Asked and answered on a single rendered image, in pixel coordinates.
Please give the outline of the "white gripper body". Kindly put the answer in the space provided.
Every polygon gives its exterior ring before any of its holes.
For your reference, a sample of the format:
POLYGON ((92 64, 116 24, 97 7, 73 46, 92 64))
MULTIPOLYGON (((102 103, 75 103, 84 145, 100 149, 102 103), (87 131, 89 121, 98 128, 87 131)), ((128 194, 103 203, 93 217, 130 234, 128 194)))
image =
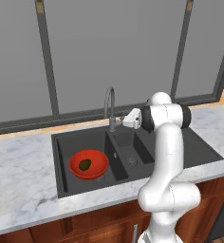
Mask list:
POLYGON ((124 117, 122 125, 129 128, 139 129, 141 125, 141 112, 138 108, 133 108, 130 113, 124 117))

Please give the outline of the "grey curved sink faucet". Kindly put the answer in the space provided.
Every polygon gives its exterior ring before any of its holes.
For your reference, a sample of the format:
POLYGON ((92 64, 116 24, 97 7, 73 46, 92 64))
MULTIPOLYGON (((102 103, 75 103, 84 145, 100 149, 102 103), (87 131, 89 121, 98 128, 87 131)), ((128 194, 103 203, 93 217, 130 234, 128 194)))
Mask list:
POLYGON ((115 117, 115 91, 112 86, 109 86, 106 90, 103 113, 106 119, 109 119, 109 131, 115 132, 116 126, 122 124, 123 117, 120 117, 119 121, 116 121, 115 117), (108 113, 108 106, 111 106, 111 113, 108 113))

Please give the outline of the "dark grey double sink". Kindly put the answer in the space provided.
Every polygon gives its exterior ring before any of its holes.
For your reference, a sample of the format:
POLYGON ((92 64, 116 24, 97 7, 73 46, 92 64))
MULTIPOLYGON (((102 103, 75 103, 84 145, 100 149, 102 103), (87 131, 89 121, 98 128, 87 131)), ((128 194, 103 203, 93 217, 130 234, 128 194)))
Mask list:
POLYGON ((51 136, 57 194, 74 196, 151 176, 155 165, 155 134, 143 129, 106 126, 51 136), (107 170, 99 178, 77 178, 69 168, 70 159, 80 151, 97 150, 107 155, 107 170))

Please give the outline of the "red bowl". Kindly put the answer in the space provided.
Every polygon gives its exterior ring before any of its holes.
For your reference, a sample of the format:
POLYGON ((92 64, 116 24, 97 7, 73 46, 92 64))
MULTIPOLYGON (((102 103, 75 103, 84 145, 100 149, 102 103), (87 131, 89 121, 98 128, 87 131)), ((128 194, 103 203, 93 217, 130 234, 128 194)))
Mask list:
POLYGON ((99 150, 82 150, 76 153, 69 160, 69 169, 73 175, 83 180, 92 180, 102 176, 109 165, 109 159, 104 152, 99 150), (91 159, 91 165, 88 170, 82 171, 79 163, 83 159, 91 159))

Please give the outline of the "dark green avocado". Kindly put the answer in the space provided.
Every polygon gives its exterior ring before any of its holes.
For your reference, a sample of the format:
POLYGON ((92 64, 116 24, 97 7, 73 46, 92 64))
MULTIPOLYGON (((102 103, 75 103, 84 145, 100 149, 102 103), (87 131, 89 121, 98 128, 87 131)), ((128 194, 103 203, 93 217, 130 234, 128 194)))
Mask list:
POLYGON ((79 163, 79 168, 82 171, 86 171, 89 169, 90 165, 91 165, 91 159, 83 159, 79 163))

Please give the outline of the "brown wooden cupboard door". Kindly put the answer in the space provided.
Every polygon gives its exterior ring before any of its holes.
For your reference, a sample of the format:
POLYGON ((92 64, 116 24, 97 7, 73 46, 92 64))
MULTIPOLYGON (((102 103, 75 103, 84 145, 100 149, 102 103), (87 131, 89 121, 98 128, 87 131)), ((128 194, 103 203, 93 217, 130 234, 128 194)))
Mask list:
POLYGON ((201 193, 200 204, 178 222, 176 233, 183 243, 204 243, 224 203, 224 177, 196 185, 201 193))
POLYGON ((31 227, 34 243, 132 243, 149 222, 136 200, 31 227))

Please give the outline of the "dark grey window frame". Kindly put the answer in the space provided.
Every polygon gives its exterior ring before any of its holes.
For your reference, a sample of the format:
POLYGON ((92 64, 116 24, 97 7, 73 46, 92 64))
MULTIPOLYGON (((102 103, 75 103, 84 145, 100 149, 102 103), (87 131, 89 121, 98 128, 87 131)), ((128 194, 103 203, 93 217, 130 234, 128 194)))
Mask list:
POLYGON ((0 134, 120 116, 162 91, 215 102, 224 0, 0 0, 0 134))

